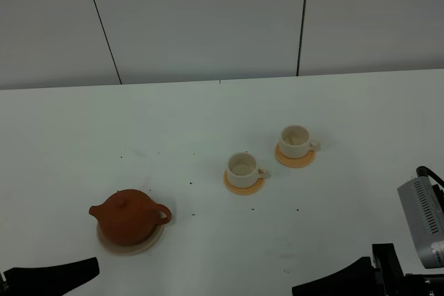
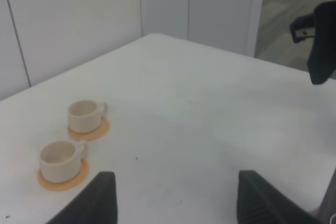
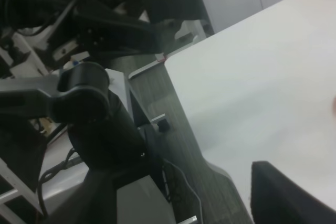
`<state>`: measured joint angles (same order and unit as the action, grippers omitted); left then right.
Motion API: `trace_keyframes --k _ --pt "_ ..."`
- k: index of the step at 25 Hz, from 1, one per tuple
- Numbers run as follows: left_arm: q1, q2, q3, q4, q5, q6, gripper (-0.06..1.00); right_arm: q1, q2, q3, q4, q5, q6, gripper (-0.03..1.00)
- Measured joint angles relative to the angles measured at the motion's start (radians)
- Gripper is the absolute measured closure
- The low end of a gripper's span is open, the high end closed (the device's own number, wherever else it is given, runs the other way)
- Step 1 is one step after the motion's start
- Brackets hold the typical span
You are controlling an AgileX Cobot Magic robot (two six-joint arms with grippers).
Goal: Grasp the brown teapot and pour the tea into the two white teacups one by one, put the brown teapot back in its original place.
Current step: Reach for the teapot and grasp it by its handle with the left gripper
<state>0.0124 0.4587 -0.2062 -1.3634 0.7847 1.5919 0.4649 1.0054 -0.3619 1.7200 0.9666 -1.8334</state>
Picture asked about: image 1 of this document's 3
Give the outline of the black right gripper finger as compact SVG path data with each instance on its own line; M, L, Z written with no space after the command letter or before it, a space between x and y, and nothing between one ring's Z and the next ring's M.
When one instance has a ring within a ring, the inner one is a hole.
M292 295L374 295L375 270L369 257L326 277L291 289Z

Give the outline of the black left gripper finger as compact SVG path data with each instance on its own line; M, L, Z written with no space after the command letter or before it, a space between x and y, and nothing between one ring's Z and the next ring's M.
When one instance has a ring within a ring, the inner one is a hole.
M65 295L99 273L96 257L42 268L11 268L2 275L2 295Z

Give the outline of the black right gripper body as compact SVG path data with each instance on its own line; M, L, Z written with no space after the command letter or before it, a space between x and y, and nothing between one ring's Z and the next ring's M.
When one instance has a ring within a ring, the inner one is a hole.
M443 274L404 274L392 243L373 244L378 295L443 295Z

